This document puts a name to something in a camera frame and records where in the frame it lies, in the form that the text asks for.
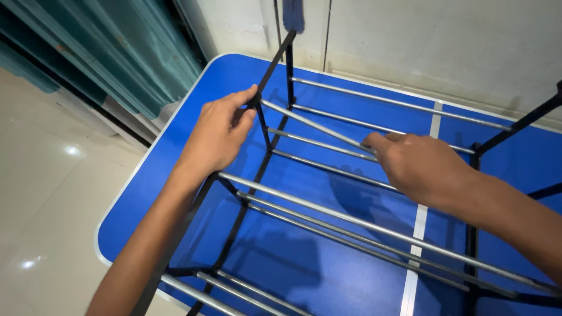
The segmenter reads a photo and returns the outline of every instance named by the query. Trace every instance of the table tennis table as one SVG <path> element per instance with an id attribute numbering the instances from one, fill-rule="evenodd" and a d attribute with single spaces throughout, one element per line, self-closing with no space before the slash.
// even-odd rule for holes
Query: table tennis table
<path id="1" fill-rule="evenodd" d="M 521 254 L 397 192 L 372 149 L 358 143 L 374 130 L 431 135 L 560 213 L 553 184 L 562 179 L 562 134 L 293 67 L 294 36 L 273 62 L 235 53 L 210 61 L 100 221 L 94 247 L 111 264 L 201 106 L 261 81 L 248 103 L 259 119 L 231 166 L 203 184 L 134 313 L 146 311 L 157 286 L 204 315 L 562 314 L 553 283 Z M 526 125 L 560 99 L 559 92 Z M 495 146 L 482 155 L 479 144 L 490 139 Z"/>

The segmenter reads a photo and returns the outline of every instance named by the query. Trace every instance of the left hand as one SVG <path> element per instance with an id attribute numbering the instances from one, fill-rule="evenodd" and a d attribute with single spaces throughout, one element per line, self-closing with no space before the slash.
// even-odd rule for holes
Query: left hand
<path id="1" fill-rule="evenodd" d="M 239 108 L 256 91 L 254 84 L 247 90 L 204 104 L 174 169 L 203 181 L 212 172 L 229 166 L 253 126 L 256 110 L 244 111 L 239 120 L 235 114 L 242 111 Z"/>

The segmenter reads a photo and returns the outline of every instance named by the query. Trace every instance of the hand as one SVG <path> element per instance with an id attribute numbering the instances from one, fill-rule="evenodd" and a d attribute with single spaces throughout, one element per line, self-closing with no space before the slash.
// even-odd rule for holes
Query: hand
<path id="1" fill-rule="evenodd" d="M 449 206 L 482 175 L 447 143 L 431 136 L 370 133 L 363 144 L 377 151 L 391 185 L 415 202 L 440 210 L 454 209 Z"/>
<path id="2" fill-rule="evenodd" d="M 190 177 L 203 181 L 212 172 L 230 165 L 256 116 L 255 110 L 239 108 L 254 97 L 256 91 L 254 84 L 247 90 L 204 104 L 175 169 L 186 170 Z"/>

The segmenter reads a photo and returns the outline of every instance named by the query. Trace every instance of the steel tube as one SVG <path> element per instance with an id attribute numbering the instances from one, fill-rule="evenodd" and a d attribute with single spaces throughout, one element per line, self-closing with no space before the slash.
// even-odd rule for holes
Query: steel tube
<path id="1" fill-rule="evenodd" d="M 459 119 L 459 120 L 468 121 L 468 122 L 472 122 L 472 123 L 476 123 L 476 124 L 480 124 L 480 125 L 484 125 L 484 126 L 499 128 L 499 129 L 507 130 L 507 131 L 511 130 L 511 127 L 509 127 L 509 126 L 505 126 L 505 125 L 501 125 L 501 124 L 497 124 L 497 123 L 492 123 L 492 122 L 488 122 L 488 121 L 484 121 L 484 120 L 473 119 L 473 118 L 469 118 L 467 116 L 462 116 L 462 115 L 458 115 L 458 114 L 453 114 L 453 113 L 438 111 L 438 110 L 434 110 L 434 109 L 429 109 L 427 107 L 414 105 L 414 104 L 401 102 L 401 101 L 396 101 L 396 100 L 393 100 L 393 99 L 378 97 L 378 96 L 374 96 L 372 94 L 357 92 L 357 91 L 353 91 L 353 90 L 349 90 L 349 89 L 339 88 L 339 87 L 335 87 L 335 86 L 329 85 L 329 84 L 314 82 L 314 81 L 301 79 L 301 78 L 295 78 L 295 77 L 293 77 L 292 80 L 294 82 L 308 84 L 308 85 L 311 85 L 311 86 L 314 86 L 314 87 L 329 89 L 329 90 L 333 90 L 333 91 L 352 94 L 354 96 L 368 98 L 368 99 L 371 99 L 371 100 L 377 100 L 377 101 L 382 101 L 382 102 L 391 103 L 391 104 L 395 104 L 395 105 L 405 106 L 405 107 L 409 107 L 411 109 L 416 109 L 416 110 L 420 110 L 420 111 L 424 111 L 424 112 L 429 112 L 429 113 L 432 113 L 432 114 L 446 116 L 448 118 Z"/>
<path id="2" fill-rule="evenodd" d="M 408 242 L 412 245 L 415 245 L 415 246 L 418 246 L 418 247 L 421 247 L 421 248 L 424 248 L 424 249 L 427 249 L 427 250 L 431 250 L 431 251 L 437 252 L 437 253 L 442 254 L 442 255 L 446 255 L 446 256 L 451 257 L 453 259 L 460 260 L 464 263 L 471 264 L 471 265 L 473 265 L 477 268 L 490 271 L 492 273 L 498 274 L 498 275 L 506 277 L 506 278 L 510 278 L 514 281 L 529 285 L 531 287 L 540 289 L 542 291 L 551 292 L 551 293 L 554 292 L 554 293 L 559 294 L 559 292 L 555 289 L 555 287 L 550 287 L 550 286 L 548 286 L 544 283 L 533 280 L 531 278 L 521 276 L 521 275 L 515 274 L 513 272 L 501 269 L 501 268 L 494 267 L 493 265 L 489 265 L 489 264 L 487 264 L 485 262 L 482 262 L 478 259 L 471 258 L 471 257 L 466 256 L 466 255 L 458 254 L 456 252 L 453 252 L 453 251 L 450 251 L 450 250 L 432 245 L 430 243 L 426 243 L 423 240 L 420 240 L 420 239 L 417 239 L 417 238 L 414 238 L 414 237 L 410 237 L 410 236 L 407 236 L 407 235 L 404 235 L 404 234 L 400 234 L 400 233 L 395 232 L 391 229 L 384 228 L 382 226 L 379 226 L 379 225 L 376 225 L 376 224 L 373 224 L 373 223 L 369 223 L 366 220 L 362 220 L 362 219 L 350 216 L 348 214 L 338 212 L 338 211 L 330 209 L 328 207 L 321 206 L 321 205 L 318 205 L 316 203 L 312 203 L 310 201 L 304 200 L 304 199 L 296 197 L 296 196 L 289 195 L 287 193 L 272 189 L 270 187 L 266 187 L 266 186 L 264 186 L 262 184 L 259 184 L 259 183 L 255 183 L 255 182 L 252 182 L 252 181 L 240 178 L 240 177 L 236 177 L 235 175 L 231 175 L 231 174 L 226 173 L 224 171 L 219 172 L 219 176 L 223 177 L 223 178 L 226 178 L 226 179 L 229 179 L 229 180 L 232 180 L 234 182 L 238 182 L 238 183 L 240 183 L 242 185 L 245 185 L 247 187 L 250 187 L 250 188 L 253 188 L 253 189 L 256 189 L 256 190 L 259 190 L 259 191 L 263 191 L 263 192 L 268 193 L 270 195 L 283 198 L 283 199 L 285 199 L 287 201 L 290 201 L 290 202 L 293 202 L 295 204 L 298 204 L 298 205 L 301 205 L 301 206 L 304 206 L 304 207 L 308 207 L 309 209 L 313 209 L 313 210 L 319 211 L 321 213 L 333 216 L 335 218 L 339 218 L 339 219 L 345 220 L 347 222 L 359 225 L 361 227 L 370 229 L 372 231 L 387 234 L 387 235 L 392 236 L 394 238 L 398 238 L 400 240 L 406 241 L 406 242 Z"/>
<path id="3" fill-rule="evenodd" d="M 253 195 L 249 195 L 249 194 L 244 193 L 244 192 L 242 192 L 242 191 L 240 191 L 240 190 L 239 190 L 236 194 L 237 194 L 239 197 L 248 199 L 248 200 L 253 201 L 253 202 L 256 202 L 256 203 L 263 204 L 263 205 L 265 205 L 265 206 L 267 206 L 267 207 L 270 207 L 270 208 L 272 208 L 272 209 L 274 209 L 274 210 L 281 211 L 281 212 L 283 212 L 283 213 L 285 213 L 285 214 L 289 214 L 289 215 L 291 215 L 291 216 L 294 216 L 294 217 L 296 217 L 296 218 L 305 220 L 305 221 L 307 221 L 307 222 L 309 222 L 309 223 L 318 225 L 318 226 L 320 226 L 320 227 L 323 227 L 323 228 L 326 228 L 326 229 L 330 229 L 331 231 L 340 233 L 340 234 L 342 234 L 342 235 L 344 235 L 344 236 L 353 238 L 353 239 L 355 239 L 355 240 L 357 240 L 357 241 L 367 243 L 367 244 L 369 244 L 369 245 L 371 245 L 371 246 L 377 247 L 377 248 L 382 249 L 382 250 L 386 250 L 386 251 L 388 251 L 388 252 L 391 252 L 391 253 L 396 254 L 396 255 L 399 255 L 399 256 L 403 256 L 403 257 L 408 258 L 408 259 L 410 259 L 410 260 L 412 260 L 412 261 L 415 261 L 415 262 L 418 262 L 418 263 L 422 263 L 422 264 L 427 264 L 427 265 L 430 265 L 430 266 L 432 266 L 432 267 L 434 267 L 434 268 L 443 270 L 443 271 L 445 271 L 445 272 L 447 272 L 447 273 L 451 273 L 451 274 L 453 274 L 453 275 L 455 275 L 455 276 L 458 276 L 458 277 L 460 277 L 460 278 L 462 278 L 462 279 L 464 279 L 464 280 L 466 280 L 466 281 L 468 281 L 468 282 L 471 282 L 471 283 L 473 283 L 473 284 L 476 284 L 476 285 L 480 286 L 481 288 L 486 288 L 486 289 L 489 289 L 489 290 L 491 290 L 491 291 L 501 293 L 502 295 L 507 296 L 507 297 L 515 297 L 515 296 L 516 296 L 516 293 L 515 293 L 514 291 L 506 290 L 506 289 L 501 288 L 501 287 L 499 287 L 499 286 L 493 285 L 493 284 L 491 284 L 491 283 L 489 283 L 489 282 L 480 280 L 480 279 L 478 279 L 477 277 L 473 277 L 473 276 L 470 276 L 470 275 L 468 275 L 468 274 L 466 274 L 466 273 L 463 273 L 463 272 L 460 272 L 460 271 L 451 269 L 451 268 L 449 268 L 449 267 L 446 267 L 446 266 L 444 266 L 444 265 L 434 263 L 434 262 L 429 261 L 429 260 L 427 260 L 427 259 L 424 259 L 424 258 L 421 258 L 421 257 L 419 257 L 419 256 L 413 255 L 413 254 L 411 254 L 411 253 L 409 253 L 409 252 L 402 251 L 402 250 L 399 250 L 399 249 L 396 249 L 396 248 L 387 246 L 387 245 L 385 245 L 385 244 L 383 244 L 383 243 L 380 243 L 380 242 L 378 242 L 378 241 L 375 241 L 375 240 L 372 240 L 372 239 L 370 239 L 370 238 L 364 237 L 364 236 L 359 235 L 359 234 L 357 234 L 357 233 L 348 231 L 348 230 L 343 229 L 343 228 L 341 228 L 341 227 L 338 227 L 338 226 L 335 226 L 335 225 L 326 223 L 326 222 L 324 222 L 324 221 L 322 221 L 322 220 L 315 219 L 315 218 L 310 217 L 310 216 L 308 216 L 308 215 L 301 214 L 301 213 L 299 213 L 299 212 L 297 212 L 297 211 L 294 211 L 294 210 L 291 210 L 291 209 L 287 209 L 286 207 L 282 207 L 282 206 L 280 206 L 280 205 L 277 205 L 277 204 L 268 202 L 268 201 L 266 201 L 266 200 L 264 200 L 264 199 L 262 199 L 262 198 L 259 198 L 259 197 L 253 196 Z"/>
<path id="4" fill-rule="evenodd" d="M 256 305 L 257 307 L 263 309 L 264 311 L 266 311 L 266 312 L 268 312 L 268 313 L 271 313 L 271 314 L 276 315 L 276 316 L 287 316 L 286 314 L 283 314 L 283 313 L 281 313 L 280 311 L 278 311 L 278 310 L 276 310 L 276 309 L 274 309 L 274 308 L 271 308 L 271 307 L 265 305 L 264 303 L 262 303 L 262 302 L 260 302 L 260 301 L 258 301 L 258 300 L 256 300 L 256 299 L 253 299 L 253 298 L 247 296 L 247 295 L 244 294 L 244 293 L 238 292 L 237 290 L 235 290 L 235 289 L 229 287 L 228 285 L 226 285 L 226 284 L 220 282 L 219 280 L 217 280 L 217 279 L 215 279 L 215 278 L 212 278 L 212 277 L 208 276 L 207 274 L 204 274 L 203 272 L 197 272 L 196 277 L 198 277 L 199 279 L 204 280 L 204 281 L 207 282 L 207 283 L 210 283 L 210 284 L 212 284 L 212 285 L 218 287 L 219 289 L 221 289 L 221 290 L 223 290 L 223 291 L 225 291 L 225 292 L 227 292 L 227 293 L 230 293 L 230 294 L 236 296 L 236 297 L 239 298 L 239 299 L 242 299 L 242 300 L 244 300 L 244 301 L 246 301 L 246 302 L 248 302 L 248 303 L 250 303 L 250 304 L 254 304 L 254 305 Z"/>
<path id="5" fill-rule="evenodd" d="M 172 277 L 169 274 L 164 274 L 161 280 L 167 285 L 172 286 L 173 288 L 180 290 L 181 292 L 184 292 L 185 294 L 191 296 L 192 298 L 202 303 L 205 303 L 206 305 L 218 310 L 219 312 L 222 312 L 223 314 L 226 314 L 228 316 L 245 316 L 244 314 L 233 309 L 232 307 L 213 299 L 211 296 L 199 290 L 196 290 L 195 288 L 177 280 L 176 278 Z"/>
<path id="6" fill-rule="evenodd" d="M 333 113 L 329 113 L 329 112 L 325 112 L 325 111 L 320 111 L 320 110 L 317 110 L 317 109 L 313 109 L 312 107 L 293 104 L 293 109 L 298 109 L 298 110 L 301 110 L 301 111 L 306 111 L 306 112 L 326 116 L 328 118 L 337 119 L 337 120 L 340 120 L 340 121 L 352 123 L 352 124 L 367 127 L 367 128 L 381 130 L 381 131 L 387 132 L 387 133 L 397 133 L 397 134 L 402 134 L 402 135 L 407 134 L 406 132 L 402 132 L 402 131 L 399 131 L 399 130 L 382 127 L 382 126 L 379 126 L 379 125 L 363 122 L 363 121 L 356 120 L 356 119 L 347 118 L 345 116 L 341 116 L 341 115 L 337 115 L 337 114 L 333 114 Z M 455 146 L 455 145 L 449 145 L 449 147 L 453 148 L 456 151 L 464 152 L 466 154 L 470 154 L 470 155 L 474 154 L 474 150 L 472 150 L 472 149 L 462 148 L 462 147 Z"/>
<path id="7" fill-rule="evenodd" d="M 355 179 L 355 180 L 359 180 L 359 181 L 362 181 L 362 182 L 365 182 L 365 183 L 372 184 L 374 186 L 383 187 L 385 189 L 398 192 L 398 190 L 396 190 L 396 188 L 394 188 L 390 184 L 387 184 L 387 183 L 384 183 L 384 182 L 381 182 L 381 181 L 378 181 L 378 180 L 373 180 L 371 178 L 356 175 L 355 173 L 343 171 L 343 170 L 340 170 L 338 168 L 334 168 L 334 167 L 331 167 L 331 166 L 328 166 L 328 165 L 324 165 L 324 164 L 321 164 L 321 163 L 316 162 L 316 161 L 308 160 L 308 159 L 303 158 L 303 157 L 291 155 L 289 153 L 286 153 L 284 151 L 280 151 L 280 150 L 277 150 L 277 149 L 274 149 L 271 152 L 276 154 L 276 155 L 283 156 L 285 158 L 289 158 L 289 159 L 292 159 L 292 160 L 296 160 L 298 162 L 302 162 L 303 164 L 307 164 L 307 165 L 310 165 L 310 166 L 313 166 L 313 167 L 316 167 L 316 168 L 319 168 L 319 169 L 323 169 L 323 170 L 327 170 L 327 171 L 330 171 L 330 172 L 333 172 L 333 173 L 344 175 L 345 177 L 348 177 L 348 178 L 352 178 L 352 179 Z"/>
<path id="8" fill-rule="evenodd" d="M 343 238 L 337 237 L 337 236 L 332 235 L 332 234 L 330 234 L 330 233 L 321 231 L 321 230 L 316 229 L 316 228 L 314 228 L 314 227 L 312 227 L 312 226 L 299 223 L 299 222 L 297 222 L 297 221 L 295 221 L 295 220 L 292 220 L 292 219 L 290 219 L 290 218 L 286 218 L 286 217 L 281 216 L 281 215 L 279 215 L 279 214 L 273 213 L 273 212 L 271 212 L 271 211 L 269 211 L 269 210 L 266 210 L 266 209 L 264 209 L 264 208 L 262 208 L 262 207 L 259 207 L 259 206 L 254 205 L 254 204 L 248 204 L 248 208 L 250 208 L 250 209 L 252 209 L 252 210 L 259 211 L 259 212 L 262 212 L 262 213 L 264 213 L 264 214 L 266 214 L 266 215 L 269 215 L 269 216 L 271 216 L 271 217 L 273 217 L 273 218 L 277 218 L 277 219 L 282 220 L 282 221 L 284 221 L 284 222 L 286 222 L 286 223 L 293 224 L 293 225 L 298 226 L 298 227 L 300 227 L 300 228 L 302 228 L 302 229 L 305 229 L 305 230 L 307 230 L 307 231 L 309 231 L 309 232 L 312 232 L 312 233 L 321 235 L 321 236 L 326 237 L 326 238 L 328 238 L 328 239 L 330 239 L 330 240 L 339 242 L 339 243 L 341 243 L 341 244 L 343 244 L 343 245 L 346 245 L 346 246 L 348 246 L 348 247 L 351 247 L 351 248 L 353 248 L 353 249 L 357 249 L 357 250 L 359 250 L 359 251 L 361 251 L 361 252 L 364 252 L 364 253 L 366 253 L 366 254 L 369 254 L 369 255 L 371 255 L 371 256 L 374 256 L 374 257 L 383 259 L 383 260 L 385 260 L 385 261 L 387 261 L 387 262 L 396 264 L 396 265 L 398 265 L 398 266 L 400 266 L 400 267 L 403 267 L 403 268 L 406 268 L 406 269 L 415 271 L 415 272 L 417 272 L 417 273 L 419 273 L 419 274 L 424 274 L 424 275 L 426 275 L 426 276 L 428 276 L 428 277 L 432 277 L 432 278 L 437 279 L 437 280 L 439 280 L 439 281 L 441 281 L 441 282 L 443 282 L 443 283 L 445 283 L 445 284 L 448 284 L 448 285 L 450 285 L 450 286 L 454 286 L 454 287 L 456 287 L 456 288 L 458 288 L 458 289 L 460 289 L 460 290 L 463 290 L 463 291 L 466 291 L 466 292 L 470 291 L 470 289 L 469 289 L 468 286 L 466 286 L 466 285 L 462 285 L 462 284 L 457 283 L 457 282 L 455 282 L 455 281 L 451 281 L 451 280 L 449 280 L 449 279 L 447 279 L 447 278 L 440 277 L 440 276 L 438 276 L 438 275 L 436 275 L 436 274 L 434 274 L 434 273 L 431 273 L 431 272 L 426 271 L 426 270 L 424 270 L 424 269 L 420 269 L 419 267 L 416 267 L 415 265 L 412 265 L 412 264 L 409 264 L 409 263 L 404 263 L 404 262 L 402 262 L 402 261 L 400 261 L 400 260 L 398 260 L 398 259 L 395 259 L 395 258 L 393 258 L 393 257 L 387 256 L 387 255 L 385 255 L 385 254 L 381 254 L 381 253 L 379 253 L 379 252 L 377 252 L 377 251 L 374 251 L 374 250 L 369 249 L 369 248 L 367 248 L 367 247 L 358 245 L 358 244 L 356 244 L 356 243 L 354 243 L 354 242 L 351 242 L 351 241 L 349 241 L 349 240 L 345 240 L 345 239 L 343 239 Z"/>
<path id="9" fill-rule="evenodd" d="M 268 294 L 268 293 L 266 293 L 266 292 L 260 290 L 260 289 L 257 288 L 257 287 L 251 286 L 251 285 L 249 285 L 249 284 L 246 283 L 246 282 L 243 282 L 243 281 L 241 281 L 241 280 L 239 280 L 239 279 L 236 279 L 235 277 L 231 276 L 230 274 L 228 274 L 228 273 L 226 273 L 226 272 L 224 272 L 224 271 L 222 271 L 222 270 L 219 270 L 219 271 L 217 272 L 217 274 L 220 275 L 221 277 L 223 277 L 223 278 L 225 278 L 225 279 L 231 281 L 232 283 L 238 284 L 238 285 L 240 285 L 241 287 L 246 288 L 246 289 L 248 289 L 248 290 L 250 290 L 250 291 L 252 291 L 252 292 L 254 292 L 254 293 L 257 293 L 257 294 L 259 294 L 259 295 L 261 295 L 261 296 L 263 296 L 263 297 L 265 297 L 265 298 L 267 298 L 267 299 L 269 299 L 269 300 L 271 300 L 271 301 L 273 301 L 273 302 L 275 302 L 275 303 L 277 303 L 277 304 L 279 304 L 279 305 L 285 306 L 286 308 L 292 310 L 293 312 L 296 312 L 296 313 L 301 314 L 301 315 L 303 315 L 303 316 L 313 316 L 312 314 L 307 313 L 306 311 L 304 311 L 304 310 L 302 310 L 302 309 L 300 309 L 300 308 L 298 308 L 298 307 L 296 307 L 296 306 L 294 306 L 294 305 L 292 305 L 292 304 L 289 304 L 289 303 L 287 303 L 287 302 L 285 302 L 285 301 L 283 301 L 283 300 L 280 300 L 280 299 L 278 299 L 277 297 L 275 297 L 275 296 L 273 296 L 273 295 L 271 295 L 271 294 Z"/>
<path id="10" fill-rule="evenodd" d="M 350 156 L 361 158 L 361 159 L 364 159 L 364 160 L 368 160 L 368 161 L 372 161 L 372 162 L 379 162 L 375 157 L 372 157 L 372 156 L 358 154 L 357 152 L 354 152 L 354 151 L 351 151 L 351 150 L 347 150 L 347 149 L 344 149 L 344 148 L 332 146 L 332 145 L 329 145 L 329 144 L 326 144 L 326 143 L 318 142 L 318 141 L 315 141 L 313 139 L 298 136 L 298 135 L 295 135 L 295 134 L 290 134 L 290 133 L 284 132 L 282 130 L 274 129 L 274 128 L 271 128 L 271 127 L 268 128 L 268 132 L 274 133 L 274 134 L 279 135 L 279 136 L 284 136 L 284 137 L 287 137 L 287 138 L 296 139 L 298 141 L 309 143 L 309 144 L 316 145 L 316 146 L 319 146 L 319 147 L 331 149 L 333 151 L 341 152 L 342 154 L 350 155 Z"/>
<path id="11" fill-rule="evenodd" d="M 291 112 L 291 111 L 289 111 L 289 110 L 287 110 L 283 107 L 277 106 L 277 105 L 275 105 L 275 104 L 273 104 L 269 101 L 261 100 L 261 104 L 263 104 L 264 106 L 267 106 L 268 108 L 270 108 L 274 111 L 277 111 L 277 112 L 279 112 L 283 115 L 287 115 L 290 118 L 295 119 L 295 120 L 297 120 L 301 123 L 304 123 L 304 124 L 306 124 L 310 127 L 313 127 L 317 130 L 320 130 L 320 131 L 322 131 L 322 132 L 324 132 L 324 133 L 326 133 L 330 136 L 336 137 L 337 139 L 339 139 L 341 141 L 344 141 L 344 142 L 348 143 L 349 145 L 354 146 L 355 148 L 359 148 L 360 150 L 363 150 L 364 152 L 367 152 L 367 153 L 369 153 L 373 156 L 376 153 L 371 147 L 367 147 L 365 145 L 362 145 L 360 142 L 354 141 L 353 139 L 351 139 L 347 136 L 341 135 L 340 133 L 338 133 L 334 130 L 326 128 L 326 127 L 324 127 L 324 126 L 322 126 L 322 125 L 320 125 L 320 124 L 318 124 L 314 121 L 311 121 L 307 118 L 304 118 L 304 117 L 300 116 L 299 114 L 295 114 L 295 113 L 293 113 L 293 112 Z"/>

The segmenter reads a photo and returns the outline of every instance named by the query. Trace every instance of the right hand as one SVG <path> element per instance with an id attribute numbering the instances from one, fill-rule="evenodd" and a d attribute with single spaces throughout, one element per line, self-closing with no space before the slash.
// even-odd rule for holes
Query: right hand
<path id="1" fill-rule="evenodd" d="M 447 143 L 431 136 L 370 133 L 363 144 L 377 151 L 391 185 L 413 201 L 440 210 L 451 210 L 481 175 Z"/>

